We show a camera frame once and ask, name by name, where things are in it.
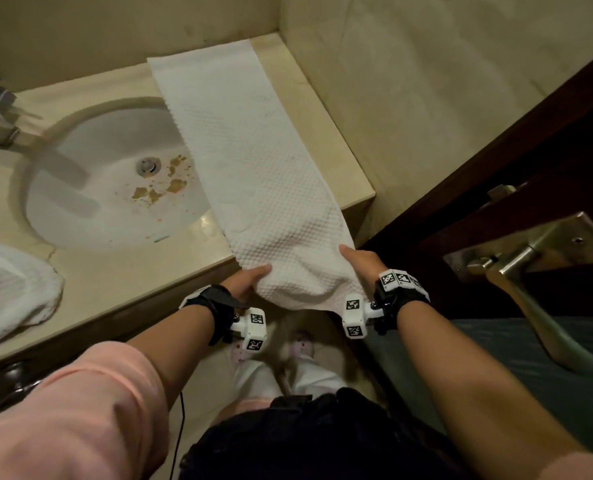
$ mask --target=countertop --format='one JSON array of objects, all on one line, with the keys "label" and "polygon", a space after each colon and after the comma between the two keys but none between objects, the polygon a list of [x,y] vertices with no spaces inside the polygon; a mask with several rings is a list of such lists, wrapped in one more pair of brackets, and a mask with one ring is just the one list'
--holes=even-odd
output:
[{"label": "countertop", "polygon": [[[251,42],[340,208],[371,199],[372,186],[278,34]],[[64,277],[65,289],[50,320],[0,342],[0,359],[233,259],[211,211],[164,241],[105,252],[57,249],[29,228],[19,190],[31,165],[28,149],[68,115],[142,96],[162,97],[147,63],[18,94],[22,133],[0,150],[0,243],[48,261]]]}]

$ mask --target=leg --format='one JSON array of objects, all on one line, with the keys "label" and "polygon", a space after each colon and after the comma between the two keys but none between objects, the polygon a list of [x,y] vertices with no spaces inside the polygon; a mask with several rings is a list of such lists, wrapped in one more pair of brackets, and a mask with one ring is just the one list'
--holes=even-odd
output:
[{"label": "leg", "polygon": [[266,363],[251,359],[251,356],[252,354],[236,346],[232,349],[232,362],[236,367],[234,387],[237,398],[239,400],[253,397],[275,399],[282,395],[272,370]]},{"label": "leg", "polygon": [[347,384],[333,371],[321,367],[313,358],[315,347],[312,337],[300,332],[297,340],[290,346],[290,355],[294,362],[294,380],[290,392],[294,395],[312,395],[316,399],[320,395],[335,393]]}]

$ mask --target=hand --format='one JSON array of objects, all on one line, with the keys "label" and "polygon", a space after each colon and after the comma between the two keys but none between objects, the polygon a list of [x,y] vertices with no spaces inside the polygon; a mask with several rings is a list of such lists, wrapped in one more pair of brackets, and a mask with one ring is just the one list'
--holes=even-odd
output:
[{"label": "hand", "polygon": [[363,282],[366,291],[373,295],[375,292],[375,282],[379,279],[379,274],[387,271],[388,267],[372,251],[357,251],[345,244],[339,246],[339,251],[341,252],[341,256],[352,265],[354,272]]},{"label": "hand", "polygon": [[221,283],[221,286],[226,287],[237,300],[245,303],[252,296],[254,287],[260,279],[268,276],[270,271],[272,271],[271,264],[253,269],[241,269]]}]

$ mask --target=wrist-mounted tracker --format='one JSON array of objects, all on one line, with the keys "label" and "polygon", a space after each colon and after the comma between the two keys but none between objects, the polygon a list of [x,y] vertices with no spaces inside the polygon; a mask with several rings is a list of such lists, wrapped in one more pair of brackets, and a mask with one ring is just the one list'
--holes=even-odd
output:
[{"label": "wrist-mounted tracker", "polygon": [[399,310],[411,301],[429,303],[430,297],[421,284],[405,271],[384,271],[375,282],[374,301],[366,302],[359,293],[346,295],[343,310],[345,335],[349,339],[364,339],[370,325],[379,335],[396,330]]},{"label": "wrist-mounted tracker", "polygon": [[[195,291],[183,299],[179,309],[190,305],[205,306],[212,312],[214,333],[210,346],[221,339],[230,344],[236,338],[243,340],[245,350],[256,353],[268,339],[265,312],[240,303],[224,286],[211,285]],[[242,313],[236,313],[235,308],[243,310]]]}]

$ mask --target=black shorts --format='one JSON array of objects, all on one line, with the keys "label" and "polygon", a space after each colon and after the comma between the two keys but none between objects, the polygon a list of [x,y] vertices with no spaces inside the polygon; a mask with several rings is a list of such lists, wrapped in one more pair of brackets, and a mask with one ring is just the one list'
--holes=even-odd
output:
[{"label": "black shorts", "polygon": [[462,478],[377,404],[342,388],[312,401],[279,397],[268,409],[208,429],[180,462],[181,480]]}]

